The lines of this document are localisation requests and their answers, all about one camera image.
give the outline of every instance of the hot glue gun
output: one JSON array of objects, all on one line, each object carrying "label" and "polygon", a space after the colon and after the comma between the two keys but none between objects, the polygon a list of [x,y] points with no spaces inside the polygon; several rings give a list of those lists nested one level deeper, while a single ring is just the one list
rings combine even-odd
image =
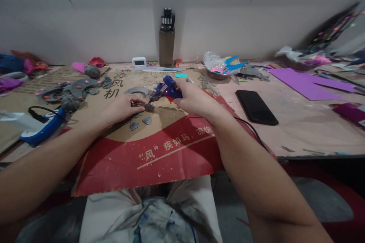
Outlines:
[{"label": "hot glue gun", "polygon": [[158,101],[161,97],[167,97],[170,103],[172,103],[174,99],[182,98],[183,95],[181,91],[176,90],[174,84],[175,81],[171,76],[165,76],[163,83],[159,83],[149,97],[149,103]]}]

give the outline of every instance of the purple foam sheet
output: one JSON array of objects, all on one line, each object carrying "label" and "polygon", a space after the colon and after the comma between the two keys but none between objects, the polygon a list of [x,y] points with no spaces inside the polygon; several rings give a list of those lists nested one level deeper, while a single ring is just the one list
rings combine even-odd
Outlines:
[{"label": "purple foam sheet", "polygon": [[342,101],[343,99],[328,90],[320,87],[306,77],[301,77],[291,68],[284,69],[268,69],[268,71],[282,82],[286,83],[292,89],[298,91],[310,101]]},{"label": "purple foam sheet", "polygon": [[326,78],[322,78],[322,77],[316,77],[316,76],[312,76],[311,74],[308,74],[308,73],[301,73],[301,75],[303,77],[306,77],[310,82],[312,82],[314,84],[324,85],[327,87],[332,87],[335,89],[344,90],[344,91],[351,92],[351,93],[356,92],[356,89],[352,87],[353,84],[351,84],[351,83],[345,83],[345,82],[326,79]]}]

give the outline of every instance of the wooden table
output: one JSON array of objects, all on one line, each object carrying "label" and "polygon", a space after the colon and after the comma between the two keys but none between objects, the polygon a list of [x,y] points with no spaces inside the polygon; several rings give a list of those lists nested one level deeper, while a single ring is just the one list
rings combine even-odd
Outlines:
[{"label": "wooden table", "polygon": [[[202,64],[183,63],[181,68],[199,67],[205,74]],[[112,69],[133,69],[131,63],[112,64]],[[331,65],[322,66],[327,71],[341,71]],[[249,82],[238,82],[236,77],[216,81],[216,90],[223,96],[227,103],[235,110],[237,115],[248,121],[244,110],[239,103],[236,90],[256,91],[273,112],[279,125],[269,126],[252,123],[261,139],[272,149],[279,159],[319,159],[319,158],[348,158],[365,156],[365,131],[353,123],[341,118],[333,112],[329,104],[333,103],[362,103],[365,104],[365,96],[346,93],[340,90],[328,88],[331,92],[340,95],[345,101],[309,101],[291,87],[271,75],[267,71],[261,71],[264,75],[270,75],[270,82],[254,79]],[[285,146],[293,151],[288,152],[282,148]],[[327,153],[326,156],[315,156],[303,149]],[[19,145],[1,159],[1,162],[12,162],[23,156],[31,149],[27,144]],[[335,152],[341,151],[350,156],[338,156]]]}]

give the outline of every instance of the black smartphone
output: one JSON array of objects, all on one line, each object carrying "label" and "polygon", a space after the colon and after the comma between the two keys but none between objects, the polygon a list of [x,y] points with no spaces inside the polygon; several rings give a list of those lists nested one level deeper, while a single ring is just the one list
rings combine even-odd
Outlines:
[{"label": "black smartphone", "polygon": [[257,92],[237,90],[236,95],[250,121],[266,125],[279,124],[278,120]]}]

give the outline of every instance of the small white clock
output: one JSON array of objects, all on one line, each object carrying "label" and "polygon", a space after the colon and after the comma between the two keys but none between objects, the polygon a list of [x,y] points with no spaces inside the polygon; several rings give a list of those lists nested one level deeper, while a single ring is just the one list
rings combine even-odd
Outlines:
[{"label": "small white clock", "polygon": [[132,58],[132,63],[134,68],[143,68],[147,66],[147,61],[145,57],[134,57]]}]

